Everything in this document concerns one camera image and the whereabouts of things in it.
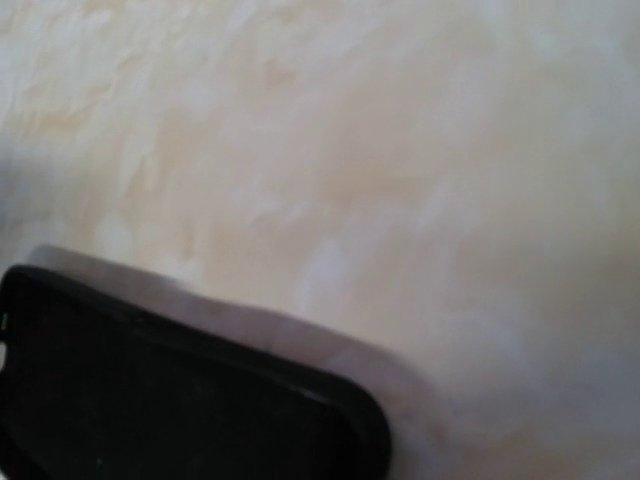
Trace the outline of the black phone case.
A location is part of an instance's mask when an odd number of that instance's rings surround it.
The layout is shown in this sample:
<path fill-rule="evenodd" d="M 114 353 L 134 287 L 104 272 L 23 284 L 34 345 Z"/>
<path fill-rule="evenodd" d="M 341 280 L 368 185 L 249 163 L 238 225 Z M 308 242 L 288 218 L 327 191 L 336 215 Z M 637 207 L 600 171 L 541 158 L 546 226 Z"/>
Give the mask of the black phone case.
<path fill-rule="evenodd" d="M 391 456 L 345 378 L 42 268 L 2 278 L 8 479 L 383 479 Z"/>

